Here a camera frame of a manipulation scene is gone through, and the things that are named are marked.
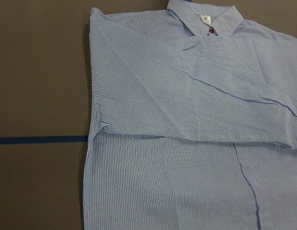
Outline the light blue striped shirt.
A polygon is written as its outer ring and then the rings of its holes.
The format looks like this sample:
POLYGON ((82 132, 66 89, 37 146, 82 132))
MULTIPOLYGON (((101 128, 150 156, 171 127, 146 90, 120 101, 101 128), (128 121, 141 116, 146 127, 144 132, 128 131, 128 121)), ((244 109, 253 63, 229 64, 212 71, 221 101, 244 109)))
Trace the light blue striped shirt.
POLYGON ((297 38, 183 0, 89 37, 86 230, 297 230, 297 38))

